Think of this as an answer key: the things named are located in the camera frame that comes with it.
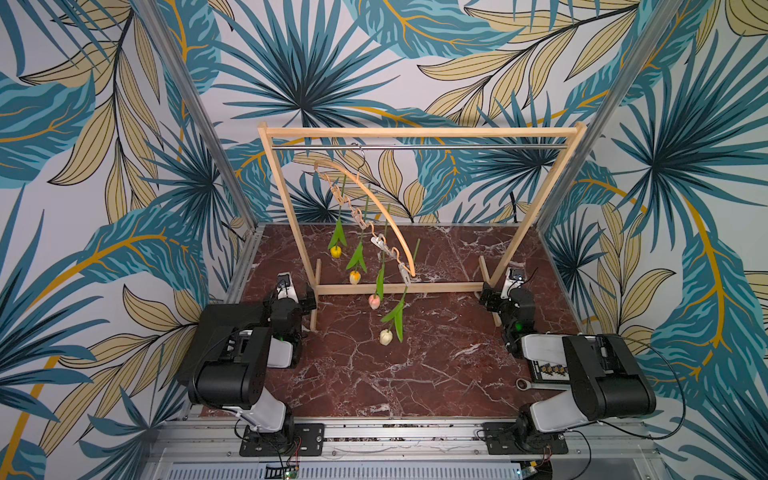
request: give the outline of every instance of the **cable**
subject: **cable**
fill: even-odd
[[[526,283],[528,283],[528,282],[530,282],[531,280],[533,280],[533,277],[535,277],[535,276],[536,276],[536,272],[538,272],[538,267],[534,268],[534,270],[533,270],[533,273],[531,274],[531,276],[530,276],[530,277],[529,277],[529,278],[528,278],[528,279],[527,279],[525,282],[521,283],[521,284],[520,284],[520,286],[523,286],[523,285],[525,285]]]
[[[680,400],[683,402],[683,415],[680,416],[680,423],[677,424],[677,427],[675,427],[675,430],[673,430],[671,433],[667,433],[666,435],[663,435],[661,437],[653,437],[653,436],[650,436],[650,435],[638,435],[637,433],[629,432],[627,430],[622,429],[621,427],[617,427],[616,425],[613,425],[612,423],[605,422],[604,420],[600,420],[599,422],[602,422],[605,425],[608,425],[609,427],[613,427],[613,428],[615,428],[616,430],[618,430],[620,432],[627,433],[628,435],[632,435],[633,437],[638,437],[639,439],[646,439],[646,440],[664,440],[664,439],[668,439],[672,435],[674,435],[677,432],[679,432],[680,429],[683,428],[683,423],[685,422],[685,413],[686,413],[685,392],[683,391],[683,386],[680,384],[680,379],[677,377],[677,372],[674,371],[674,368],[672,368],[672,365],[654,347],[648,345],[645,342],[641,342],[640,340],[635,340],[635,339],[627,338],[626,336],[621,336],[621,338],[625,339],[625,340],[630,340],[631,342],[640,343],[641,345],[648,347],[649,349],[653,350],[659,357],[661,357],[661,359],[664,361],[664,363],[667,364],[667,367],[669,367],[669,370],[672,372],[672,375],[674,375],[674,379],[677,382],[677,388],[680,390]]]
[[[579,432],[578,430],[566,430],[566,432],[576,432],[577,434],[581,435],[581,437],[587,443],[587,448],[589,449],[589,460],[587,460],[587,464],[584,465],[584,468],[581,470],[581,472],[579,472],[578,475],[576,475],[573,478],[568,479],[568,480],[576,480],[576,478],[581,477],[584,474],[584,472],[587,471],[587,468],[589,468],[589,465],[592,463],[592,447],[591,447],[591,445],[589,445],[589,440],[587,440],[587,436],[584,435],[583,433]]]
[[[239,434],[239,433],[237,433],[237,424],[238,424],[238,423],[240,423],[240,420],[241,420],[241,419],[237,419],[237,421],[235,422],[235,426],[234,426],[234,430],[235,430],[235,436],[236,436],[237,438],[239,438],[240,440],[245,440],[245,438],[244,438],[244,437],[240,436],[240,434]]]

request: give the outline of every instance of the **tropical leaf wallpaper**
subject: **tropical leaf wallpaper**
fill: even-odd
[[[654,52],[545,237],[584,330],[650,343],[680,377],[684,426],[657,443],[671,477],[768,478],[768,2],[701,8],[693,35],[664,38],[680,54]],[[649,428],[668,433],[674,376],[627,344],[658,396]]]
[[[203,92],[215,15],[160,3]],[[133,478],[248,232],[128,0],[0,21],[0,478]]]
[[[659,4],[230,0],[214,7],[219,75],[201,99],[254,215],[284,221],[259,122],[589,122]],[[768,478],[766,33],[764,0],[683,2],[544,232],[584,330],[650,341],[683,379],[689,416],[659,444],[675,479]],[[397,141],[446,149],[333,156],[403,223],[519,219],[555,158]],[[301,221],[346,214],[313,172],[324,156],[281,154]],[[681,411],[674,378],[630,347],[660,396],[648,422],[669,432]]]
[[[253,215],[284,221],[258,122],[589,122],[662,1],[157,4]],[[8,0],[0,21],[0,480],[132,478],[248,232],[130,1]],[[584,329],[650,340],[683,379],[676,480],[768,478],[766,33],[765,0],[683,2],[545,232]],[[403,223],[522,218],[555,157],[396,141],[445,150],[333,157]],[[349,220],[325,156],[281,154],[301,221]],[[668,432],[674,379],[631,348]]]

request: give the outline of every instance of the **curved wooden hanger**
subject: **curved wooden hanger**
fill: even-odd
[[[386,218],[386,221],[389,222],[389,225],[392,226],[392,230],[395,232],[395,236],[397,237],[397,240],[400,241],[400,245],[402,246],[403,253],[406,255],[406,259],[408,260],[408,273],[410,273],[411,277],[416,276],[416,268],[413,265],[413,255],[411,255],[411,249],[408,248],[408,244],[406,243],[406,239],[402,237],[402,233],[400,233],[400,229],[395,224],[395,221],[393,220],[392,216],[389,215],[389,212],[386,211],[386,208],[384,205],[379,201],[378,198],[376,198],[376,195],[368,189],[365,185],[362,184],[360,181],[359,175],[355,175],[346,168],[344,168],[343,165],[340,165],[334,161],[330,160],[324,160],[322,158],[318,158],[315,160],[315,169],[318,167],[326,167],[326,168],[333,168],[335,170],[340,171],[341,173],[345,174],[347,178],[349,178],[351,181],[353,181],[355,184],[357,184],[358,187],[362,190],[362,192],[365,195],[368,195],[368,197],[373,201],[373,203],[381,210],[382,215]]]

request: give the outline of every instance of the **red marble surface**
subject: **red marble surface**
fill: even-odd
[[[481,281],[478,256],[495,268],[514,227],[401,227],[416,255],[423,282]],[[327,245],[333,226],[302,226],[314,266],[323,262],[321,283],[347,283],[345,270],[359,238],[359,229],[346,229],[348,246],[333,259]],[[388,235],[390,243],[395,237]],[[363,239],[368,273],[374,283],[379,271],[376,248]],[[571,311],[559,288],[535,231],[530,231],[513,259],[525,262],[528,284],[536,304],[539,331],[576,333]],[[254,260],[243,301],[259,301],[274,286],[276,275],[290,271],[303,295],[306,275],[290,228],[269,225]],[[386,264],[387,282],[402,282],[396,264]],[[406,297],[405,338],[379,343],[380,322],[399,301],[386,296],[371,310],[367,296],[320,298],[317,333],[308,333],[296,369],[270,369],[266,387],[298,416],[514,416],[525,403],[552,395],[548,391],[520,392],[519,377],[529,379],[528,367],[512,358],[502,345],[500,329],[472,293],[412,294]],[[209,411],[205,415],[216,415]]]

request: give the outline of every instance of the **metal hanging rod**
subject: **metal hanging rod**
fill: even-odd
[[[273,150],[564,150],[566,144],[519,145],[273,145]]]

